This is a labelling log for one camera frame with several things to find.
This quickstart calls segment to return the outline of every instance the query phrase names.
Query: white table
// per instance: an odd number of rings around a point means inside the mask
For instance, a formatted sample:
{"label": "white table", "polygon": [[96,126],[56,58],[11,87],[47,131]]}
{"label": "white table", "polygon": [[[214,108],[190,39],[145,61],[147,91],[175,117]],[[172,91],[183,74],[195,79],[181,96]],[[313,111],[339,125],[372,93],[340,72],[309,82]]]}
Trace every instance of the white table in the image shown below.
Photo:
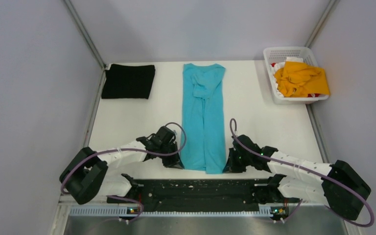
{"label": "white table", "polygon": [[[272,146],[302,159],[322,162],[306,106],[276,105],[271,97],[269,78],[263,61],[197,61],[127,63],[156,68],[151,94],[146,99],[101,99],[89,146],[96,151],[120,147],[140,136],[148,136],[168,122],[182,121],[183,64],[226,68],[223,78],[224,123],[227,154],[232,147],[229,121],[236,118],[238,134],[248,135],[260,147]],[[181,132],[178,132],[180,145]],[[135,179],[256,179],[272,174],[252,167],[241,174],[207,175],[202,171],[170,169],[159,158],[126,165],[115,174],[127,173]]]}

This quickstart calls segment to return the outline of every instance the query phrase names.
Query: gray floor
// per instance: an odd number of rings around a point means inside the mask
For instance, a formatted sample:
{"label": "gray floor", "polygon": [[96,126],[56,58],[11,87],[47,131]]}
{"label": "gray floor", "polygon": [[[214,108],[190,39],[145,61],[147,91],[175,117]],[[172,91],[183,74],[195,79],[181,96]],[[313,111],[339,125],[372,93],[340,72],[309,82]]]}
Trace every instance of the gray floor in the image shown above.
{"label": "gray floor", "polygon": [[301,207],[286,224],[243,217],[145,217],[130,225],[107,217],[70,216],[64,235],[346,235],[342,221],[324,207]]}

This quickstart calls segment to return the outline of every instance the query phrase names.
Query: white plastic basket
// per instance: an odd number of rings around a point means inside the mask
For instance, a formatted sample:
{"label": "white plastic basket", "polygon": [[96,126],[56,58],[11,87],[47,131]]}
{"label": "white plastic basket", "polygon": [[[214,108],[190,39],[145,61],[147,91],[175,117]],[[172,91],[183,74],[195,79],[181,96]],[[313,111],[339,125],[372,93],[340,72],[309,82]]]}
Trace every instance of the white plastic basket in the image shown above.
{"label": "white plastic basket", "polygon": [[272,74],[272,63],[279,63],[285,61],[286,57],[303,58],[308,65],[318,66],[315,56],[311,49],[307,47],[269,47],[263,51],[266,69],[269,73],[270,85],[272,87],[272,96],[276,104],[310,104],[318,100],[324,100],[329,95],[319,95],[318,97],[281,97],[277,94],[276,78]]}

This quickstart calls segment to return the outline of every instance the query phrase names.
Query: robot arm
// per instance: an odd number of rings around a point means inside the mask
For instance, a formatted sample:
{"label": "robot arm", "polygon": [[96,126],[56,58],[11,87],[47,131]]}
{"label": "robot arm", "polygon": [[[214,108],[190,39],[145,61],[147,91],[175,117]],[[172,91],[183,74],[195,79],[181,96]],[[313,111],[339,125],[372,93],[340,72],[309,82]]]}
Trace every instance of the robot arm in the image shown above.
{"label": "robot arm", "polygon": [[140,137],[120,148],[100,152],[100,155],[86,161],[68,177],[77,165],[89,156],[96,154],[91,148],[85,147],[78,152],[61,174],[60,182],[65,185],[67,191],[80,205],[89,202],[97,195],[124,196],[132,187],[131,182],[123,176],[104,182],[107,170],[156,158],[156,155],[151,154],[153,152],[158,154],[175,153],[171,156],[160,157],[163,165],[184,168],[179,158],[175,139],[175,133],[166,126],[162,126],[156,134],[152,134],[148,138]]}
{"label": "robot arm", "polygon": [[[365,200],[371,193],[370,187],[344,161],[338,160],[334,164],[314,163],[289,156],[273,147],[260,148],[245,135],[237,137],[237,140],[250,150],[269,157],[270,160],[257,157],[234,140],[234,147],[230,149],[229,159],[224,171],[232,173],[244,172],[246,166],[251,165],[257,170],[275,173],[276,175],[269,180],[268,186],[276,188],[279,192],[278,194],[281,194],[284,198],[301,198],[322,203],[343,218],[349,220],[358,218],[364,204],[355,195],[339,185],[302,168],[310,169],[337,180],[358,193]],[[289,165],[274,160],[280,160],[289,163]],[[266,198],[258,200],[262,204],[267,201]]]}

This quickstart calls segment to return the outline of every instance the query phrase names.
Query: folded cloth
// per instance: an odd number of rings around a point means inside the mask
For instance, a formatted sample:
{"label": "folded cloth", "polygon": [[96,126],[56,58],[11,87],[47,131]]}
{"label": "folded cloth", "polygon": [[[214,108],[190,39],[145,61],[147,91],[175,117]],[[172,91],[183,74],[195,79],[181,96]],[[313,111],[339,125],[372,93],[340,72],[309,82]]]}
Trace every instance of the folded cloth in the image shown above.
{"label": "folded cloth", "polygon": [[106,70],[106,82],[102,99],[144,98],[148,99],[155,77],[155,66],[111,65]]}
{"label": "folded cloth", "polygon": [[305,63],[286,61],[275,73],[278,90],[285,97],[307,97],[308,94],[327,94],[329,87],[323,68]]}
{"label": "folded cloth", "polygon": [[221,174],[226,164],[222,80],[225,68],[184,65],[182,127],[187,144],[181,151],[185,169]]}

